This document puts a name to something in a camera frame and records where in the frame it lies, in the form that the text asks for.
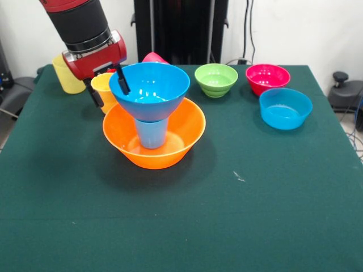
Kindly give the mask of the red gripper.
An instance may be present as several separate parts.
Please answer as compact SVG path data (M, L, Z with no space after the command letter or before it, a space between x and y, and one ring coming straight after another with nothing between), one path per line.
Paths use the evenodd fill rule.
M62 52L63 60L72 74L79 80L83 80L96 107L104 106L99 93L91 86L91 79L107 67L115 67L119 90L117 94L129 95L130 87L123 73L121 62L127 59L126 45L118 30L111 31L111 37L96 50L87 53Z

